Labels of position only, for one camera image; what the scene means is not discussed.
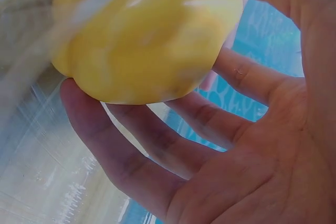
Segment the skin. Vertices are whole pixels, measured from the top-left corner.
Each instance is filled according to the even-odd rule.
[[[302,32],[305,78],[223,47],[214,71],[269,106],[253,123],[191,93],[167,105],[225,153],[188,141],[147,106],[108,105],[157,163],[73,80],[61,97],[110,180],[165,223],[336,223],[336,0],[264,0]]]

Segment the yellow object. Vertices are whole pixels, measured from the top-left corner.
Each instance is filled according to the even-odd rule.
[[[54,0],[55,19],[79,1]],[[242,0],[112,0],[53,64],[103,102],[177,99],[211,70],[242,10]]]

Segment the blue water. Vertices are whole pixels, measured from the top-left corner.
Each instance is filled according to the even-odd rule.
[[[266,3],[248,1],[233,50],[280,72],[303,76],[300,31],[291,20]],[[223,109],[252,121],[258,120],[267,111],[267,107],[239,94],[222,78],[217,78],[211,91],[197,91]],[[166,123],[191,141],[224,151],[199,137],[174,111],[169,112]],[[162,224],[133,200],[121,223]]]

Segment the knuckle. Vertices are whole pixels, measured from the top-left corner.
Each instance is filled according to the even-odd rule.
[[[148,159],[140,152],[135,152],[129,155],[121,165],[121,172],[119,173],[116,184],[122,186],[133,178],[139,171],[143,170],[148,164]]]
[[[201,106],[194,114],[196,121],[201,127],[201,130],[209,128],[220,111],[222,111],[222,109],[218,108],[214,104],[205,104]]]
[[[156,149],[153,154],[158,160],[162,161],[178,142],[180,136],[171,129],[160,130],[154,134]]]
[[[237,68],[234,69],[234,75],[233,75],[233,83],[232,86],[236,90],[243,90],[245,81],[251,72],[252,68],[256,66],[257,63],[247,59],[244,62],[242,62]]]

